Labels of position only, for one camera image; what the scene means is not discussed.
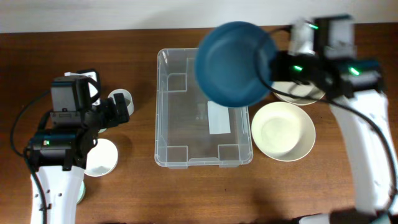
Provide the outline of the grey plastic cup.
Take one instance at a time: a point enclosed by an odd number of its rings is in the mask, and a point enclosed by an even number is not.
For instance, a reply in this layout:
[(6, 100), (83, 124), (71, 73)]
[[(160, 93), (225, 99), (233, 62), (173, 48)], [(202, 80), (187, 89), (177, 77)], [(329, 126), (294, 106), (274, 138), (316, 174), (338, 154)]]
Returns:
[(125, 102), (126, 102), (126, 106), (127, 106), (127, 111), (129, 113), (129, 116), (131, 116), (133, 114), (133, 112), (134, 112), (134, 102), (133, 102), (133, 99), (132, 99), (132, 95), (130, 94), (129, 91), (120, 88), (120, 89), (113, 90), (108, 95), (108, 98), (114, 99), (114, 94), (117, 94), (117, 93), (122, 93), (123, 94)]

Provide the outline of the mint green plastic cup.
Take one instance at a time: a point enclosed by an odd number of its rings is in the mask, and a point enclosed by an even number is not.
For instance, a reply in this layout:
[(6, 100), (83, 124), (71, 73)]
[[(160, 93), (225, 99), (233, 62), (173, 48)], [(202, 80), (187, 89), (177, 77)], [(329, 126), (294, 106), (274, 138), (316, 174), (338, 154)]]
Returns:
[(106, 128), (100, 129), (100, 130), (98, 131), (98, 134), (99, 134), (99, 133), (103, 133), (103, 132), (105, 132), (106, 130), (107, 130)]

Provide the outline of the beige plate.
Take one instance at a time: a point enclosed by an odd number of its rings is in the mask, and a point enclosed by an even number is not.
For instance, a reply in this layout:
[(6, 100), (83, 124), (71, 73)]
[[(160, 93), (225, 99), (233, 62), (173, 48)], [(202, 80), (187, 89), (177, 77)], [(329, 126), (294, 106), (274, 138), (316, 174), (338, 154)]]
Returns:
[(290, 95), (309, 96), (312, 98), (311, 100), (305, 100), (301, 98), (291, 98), (275, 93), (275, 96), (281, 101), (285, 101), (297, 106), (310, 105), (312, 103), (315, 103), (319, 99), (322, 99), (325, 95), (325, 93), (318, 89), (314, 84), (299, 85), (294, 82), (274, 82), (272, 87), (275, 90), (288, 93)]

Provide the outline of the white small bowl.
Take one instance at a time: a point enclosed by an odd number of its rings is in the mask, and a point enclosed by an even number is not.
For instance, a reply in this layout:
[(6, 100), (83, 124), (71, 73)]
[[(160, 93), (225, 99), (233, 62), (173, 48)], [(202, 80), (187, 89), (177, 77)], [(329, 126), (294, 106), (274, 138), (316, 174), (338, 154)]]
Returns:
[(98, 139), (97, 145), (88, 153), (85, 174), (90, 177), (109, 174), (116, 167), (118, 156), (118, 149), (113, 142)]

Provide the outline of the cream plate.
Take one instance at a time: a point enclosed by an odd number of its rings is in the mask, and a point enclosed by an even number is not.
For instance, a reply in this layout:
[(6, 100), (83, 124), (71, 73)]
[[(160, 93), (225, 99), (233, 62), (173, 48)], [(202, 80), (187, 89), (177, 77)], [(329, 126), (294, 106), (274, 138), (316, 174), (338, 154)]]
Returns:
[(252, 119), (252, 138), (266, 156), (293, 162), (310, 153), (316, 140), (315, 125), (298, 106), (285, 102), (269, 103)]

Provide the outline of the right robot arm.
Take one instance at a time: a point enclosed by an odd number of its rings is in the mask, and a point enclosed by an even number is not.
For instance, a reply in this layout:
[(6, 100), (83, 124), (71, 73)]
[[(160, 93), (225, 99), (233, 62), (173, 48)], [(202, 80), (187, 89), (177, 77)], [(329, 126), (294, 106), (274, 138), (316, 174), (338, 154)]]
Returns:
[(355, 54), (279, 52), (270, 62), (272, 81), (313, 84), (325, 93), (341, 129), (354, 180), (355, 208), (333, 212), (358, 222), (397, 222), (397, 155), (388, 120), (380, 64)]

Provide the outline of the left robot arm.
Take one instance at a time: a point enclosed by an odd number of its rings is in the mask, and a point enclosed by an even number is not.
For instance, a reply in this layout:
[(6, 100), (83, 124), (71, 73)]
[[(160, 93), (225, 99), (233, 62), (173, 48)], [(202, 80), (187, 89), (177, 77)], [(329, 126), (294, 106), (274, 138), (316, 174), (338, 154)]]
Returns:
[(74, 223), (84, 177), (116, 167), (116, 145), (98, 133), (128, 122), (130, 102), (121, 92), (94, 105), (96, 99), (88, 93), (52, 93), (53, 108), (24, 149), (32, 181), (31, 223)]

